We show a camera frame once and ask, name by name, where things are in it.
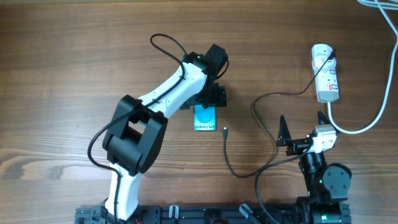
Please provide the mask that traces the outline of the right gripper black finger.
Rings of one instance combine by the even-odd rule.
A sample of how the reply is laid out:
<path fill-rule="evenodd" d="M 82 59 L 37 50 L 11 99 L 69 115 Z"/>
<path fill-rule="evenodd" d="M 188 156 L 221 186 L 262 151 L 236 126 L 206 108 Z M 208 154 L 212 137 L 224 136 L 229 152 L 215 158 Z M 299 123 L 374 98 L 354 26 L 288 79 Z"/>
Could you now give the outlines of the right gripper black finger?
<path fill-rule="evenodd" d="M 292 144 L 292 138 L 285 120 L 285 116 L 280 116 L 279 133 L 276 141 L 276 146 L 289 146 Z"/>
<path fill-rule="evenodd" d="M 317 116 L 319 125 L 331 124 L 330 120 L 324 115 L 322 111 L 318 111 Z"/>

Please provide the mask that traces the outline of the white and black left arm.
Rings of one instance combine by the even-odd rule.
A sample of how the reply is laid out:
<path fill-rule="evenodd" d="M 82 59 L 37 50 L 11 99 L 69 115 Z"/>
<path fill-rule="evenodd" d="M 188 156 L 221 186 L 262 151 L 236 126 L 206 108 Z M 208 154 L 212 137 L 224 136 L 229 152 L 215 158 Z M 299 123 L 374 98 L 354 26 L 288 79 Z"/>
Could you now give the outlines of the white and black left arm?
<path fill-rule="evenodd" d="M 169 118 L 191 106 L 226 106 L 226 91 L 216 80 L 228 62 L 225 49 L 213 44 L 206 54 L 191 52 L 155 90 L 120 99 L 102 143 L 113 172 L 109 198 L 101 214 L 110 223 L 128 221 L 138 208 L 141 177 L 159 155 Z"/>

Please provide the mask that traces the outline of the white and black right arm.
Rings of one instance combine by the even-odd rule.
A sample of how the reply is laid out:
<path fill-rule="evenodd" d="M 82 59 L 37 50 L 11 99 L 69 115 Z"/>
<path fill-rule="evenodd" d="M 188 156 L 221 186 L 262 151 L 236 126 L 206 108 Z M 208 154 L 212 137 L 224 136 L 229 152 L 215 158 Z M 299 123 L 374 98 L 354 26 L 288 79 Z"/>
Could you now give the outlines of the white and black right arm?
<path fill-rule="evenodd" d="M 340 163 L 327 163 L 324 152 L 335 147 L 337 131 L 325 115 L 318 112 L 319 125 L 302 139 L 292 139 L 285 120 L 280 117 L 276 145 L 287 148 L 287 156 L 299 156 L 299 168 L 307 188 L 307 196 L 295 203 L 295 223 L 351 223 L 348 190 L 351 170 Z"/>

